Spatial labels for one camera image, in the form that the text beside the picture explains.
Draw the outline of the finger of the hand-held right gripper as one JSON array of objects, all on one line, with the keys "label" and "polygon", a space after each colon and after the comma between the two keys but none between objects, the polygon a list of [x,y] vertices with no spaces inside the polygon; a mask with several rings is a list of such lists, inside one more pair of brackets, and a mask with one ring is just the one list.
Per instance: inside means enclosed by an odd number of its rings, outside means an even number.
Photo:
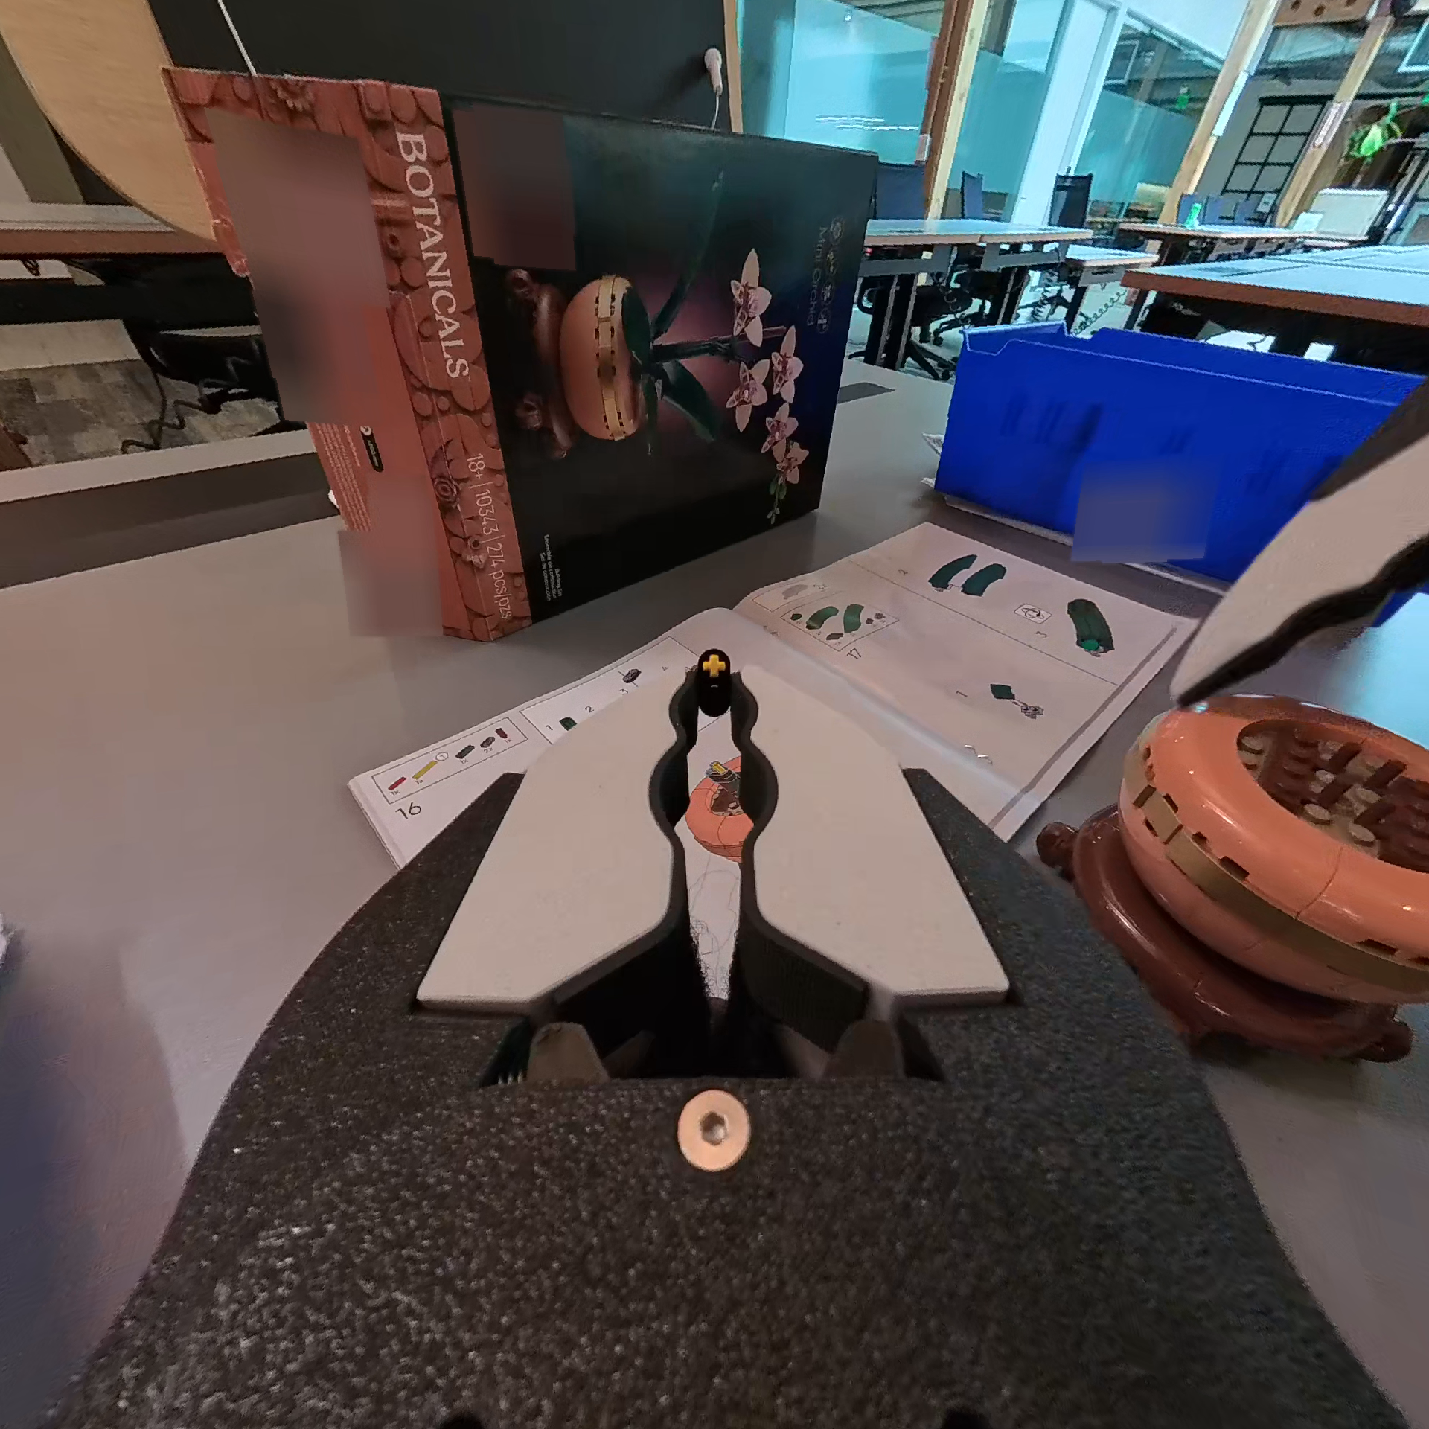
[{"label": "finger of the hand-held right gripper", "polygon": [[1426,387],[1324,480],[1225,591],[1168,681],[1203,703],[1426,587]]}]

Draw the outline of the grey desk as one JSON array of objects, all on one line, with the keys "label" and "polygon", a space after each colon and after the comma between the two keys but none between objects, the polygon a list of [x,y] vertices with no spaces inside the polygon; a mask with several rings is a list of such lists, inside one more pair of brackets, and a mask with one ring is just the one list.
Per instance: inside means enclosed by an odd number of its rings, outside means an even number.
[{"label": "grey desk", "polygon": [[1210,594],[1077,565],[945,506],[941,389],[847,368],[813,515],[494,647],[347,630],[332,521],[237,495],[308,457],[116,487],[105,461],[3,500],[3,1426],[32,1426],[124,1305],[230,1082],[393,865],[347,781],[566,686],[778,578],[935,523],[1203,618]]}]

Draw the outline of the building instruction booklet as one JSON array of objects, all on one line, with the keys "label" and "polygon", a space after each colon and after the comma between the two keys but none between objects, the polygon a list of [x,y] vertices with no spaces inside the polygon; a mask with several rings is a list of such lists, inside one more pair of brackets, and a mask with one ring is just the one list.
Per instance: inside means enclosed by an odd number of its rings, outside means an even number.
[{"label": "building instruction booklet", "polygon": [[935,526],[704,611],[596,673],[347,783],[397,865],[497,776],[709,647],[851,707],[1014,838],[1184,649],[1191,618]]}]

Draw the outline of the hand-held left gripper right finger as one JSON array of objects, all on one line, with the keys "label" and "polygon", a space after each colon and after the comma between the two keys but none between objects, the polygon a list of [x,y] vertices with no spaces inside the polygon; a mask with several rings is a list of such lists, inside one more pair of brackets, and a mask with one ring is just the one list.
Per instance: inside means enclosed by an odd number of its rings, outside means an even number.
[{"label": "hand-held left gripper right finger", "polygon": [[945,1078],[922,1014],[1010,978],[900,758],[761,667],[731,677],[748,821],[720,917],[726,1078]]}]

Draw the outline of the green hanging plant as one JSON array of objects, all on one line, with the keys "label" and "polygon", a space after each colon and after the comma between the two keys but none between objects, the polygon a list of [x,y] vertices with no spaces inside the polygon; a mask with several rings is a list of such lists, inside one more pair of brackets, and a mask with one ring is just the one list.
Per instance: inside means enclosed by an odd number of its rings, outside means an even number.
[{"label": "green hanging plant", "polygon": [[1404,135],[1404,124],[1411,116],[1416,101],[1389,98],[1388,103],[1371,103],[1364,121],[1349,135],[1343,156],[1347,161],[1365,163],[1398,144]]}]

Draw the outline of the dark partition panel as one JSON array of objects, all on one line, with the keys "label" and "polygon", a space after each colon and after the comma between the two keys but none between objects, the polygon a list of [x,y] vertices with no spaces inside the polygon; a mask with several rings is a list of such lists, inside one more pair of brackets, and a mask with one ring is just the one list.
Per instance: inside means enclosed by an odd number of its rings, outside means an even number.
[{"label": "dark partition panel", "polygon": [[726,3],[151,3],[184,69],[391,81],[730,129]]}]

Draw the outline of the curved wooden panel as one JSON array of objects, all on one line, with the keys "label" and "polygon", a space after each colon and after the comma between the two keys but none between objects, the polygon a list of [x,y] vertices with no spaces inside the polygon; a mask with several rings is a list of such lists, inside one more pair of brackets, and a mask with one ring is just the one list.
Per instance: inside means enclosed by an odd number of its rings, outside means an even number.
[{"label": "curved wooden panel", "polygon": [[3,3],[3,39],[58,136],[132,207],[214,243],[203,188],[165,85],[149,3]]}]

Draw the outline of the orchid building set box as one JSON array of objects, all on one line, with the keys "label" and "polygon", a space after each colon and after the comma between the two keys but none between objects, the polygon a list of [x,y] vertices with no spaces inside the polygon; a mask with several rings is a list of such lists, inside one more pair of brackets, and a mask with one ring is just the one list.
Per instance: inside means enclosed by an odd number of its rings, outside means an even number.
[{"label": "orchid building set box", "polygon": [[494,643],[819,506],[873,154],[163,69],[361,632]]}]

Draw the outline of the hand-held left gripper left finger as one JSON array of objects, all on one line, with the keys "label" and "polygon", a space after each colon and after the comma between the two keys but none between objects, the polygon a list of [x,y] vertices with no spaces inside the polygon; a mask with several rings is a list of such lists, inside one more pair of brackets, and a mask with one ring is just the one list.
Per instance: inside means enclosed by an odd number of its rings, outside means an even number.
[{"label": "hand-held left gripper left finger", "polygon": [[580,1026],[657,1078],[709,1056],[687,915],[687,752],[699,673],[679,669],[575,724],[519,779],[418,985],[423,1012]]}]

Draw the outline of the peach brick flower pot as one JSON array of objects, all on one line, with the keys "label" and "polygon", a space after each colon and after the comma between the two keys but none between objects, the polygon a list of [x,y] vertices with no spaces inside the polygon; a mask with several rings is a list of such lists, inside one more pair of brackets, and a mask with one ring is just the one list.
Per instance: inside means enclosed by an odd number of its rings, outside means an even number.
[{"label": "peach brick flower pot", "polygon": [[1168,709],[1116,802],[1046,824],[1078,895],[1188,1048],[1400,1063],[1426,1003],[1426,748],[1270,696]]}]

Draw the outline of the large blue plastic bin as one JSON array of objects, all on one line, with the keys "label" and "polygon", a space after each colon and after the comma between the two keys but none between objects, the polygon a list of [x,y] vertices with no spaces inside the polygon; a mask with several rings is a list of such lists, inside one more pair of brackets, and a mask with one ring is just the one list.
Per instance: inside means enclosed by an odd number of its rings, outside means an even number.
[{"label": "large blue plastic bin", "polygon": [[1060,323],[967,330],[935,489],[1077,562],[1233,583],[1415,374]]}]

